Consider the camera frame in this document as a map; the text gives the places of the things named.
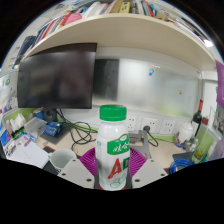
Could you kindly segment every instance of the poster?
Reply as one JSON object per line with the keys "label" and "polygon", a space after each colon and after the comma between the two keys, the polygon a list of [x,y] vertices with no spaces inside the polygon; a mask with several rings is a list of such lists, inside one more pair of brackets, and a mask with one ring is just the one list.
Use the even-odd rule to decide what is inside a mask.
{"label": "poster", "polygon": [[17,79],[18,72],[11,72],[0,78],[0,114],[18,106]]}
{"label": "poster", "polygon": [[224,65],[216,61],[216,68],[218,74],[218,91],[216,101],[224,109]]}

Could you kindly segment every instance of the monitor stand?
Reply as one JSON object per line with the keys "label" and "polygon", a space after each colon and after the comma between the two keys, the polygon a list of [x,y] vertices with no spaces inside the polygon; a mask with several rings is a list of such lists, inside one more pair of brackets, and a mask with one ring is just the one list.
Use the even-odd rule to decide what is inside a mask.
{"label": "monitor stand", "polygon": [[56,136],[42,134],[40,137],[47,140],[48,142],[56,145],[58,142],[60,142],[64,138],[65,135],[67,135],[68,132],[69,132],[69,129],[63,128],[61,133]]}

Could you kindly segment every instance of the green bottle cap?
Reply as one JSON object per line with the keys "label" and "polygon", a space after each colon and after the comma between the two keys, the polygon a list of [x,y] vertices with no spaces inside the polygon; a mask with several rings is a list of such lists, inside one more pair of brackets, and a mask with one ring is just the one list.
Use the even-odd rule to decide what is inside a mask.
{"label": "green bottle cap", "polygon": [[103,105],[100,107],[100,119],[104,121],[123,121],[127,108],[122,105]]}

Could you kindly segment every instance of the cup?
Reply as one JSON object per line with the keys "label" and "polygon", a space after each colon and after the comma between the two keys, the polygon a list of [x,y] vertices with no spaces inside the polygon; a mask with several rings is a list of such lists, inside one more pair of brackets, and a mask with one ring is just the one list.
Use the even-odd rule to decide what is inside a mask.
{"label": "cup", "polygon": [[58,173],[61,172],[71,159],[77,159],[76,154],[71,149],[59,149],[53,153],[48,153],[48,156]]}
{"label": "cup", "polygon": [[193,126],[191,123],[181,124],[175,136],[175,145],[183,148],[185,143],[191,139],[193,135]]}

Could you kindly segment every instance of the red letter a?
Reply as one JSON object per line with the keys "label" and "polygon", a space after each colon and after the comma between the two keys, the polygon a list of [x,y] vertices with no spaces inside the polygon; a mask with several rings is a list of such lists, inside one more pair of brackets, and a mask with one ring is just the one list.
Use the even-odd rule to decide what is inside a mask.
{"label": "red letter a", "polygon": [[120,173],[121,171],[122,170],[121,170],[121,165],[120,165],[119,159],[116,159],[114,167],[113,167],[108,179],[111,179],[115,173]]}

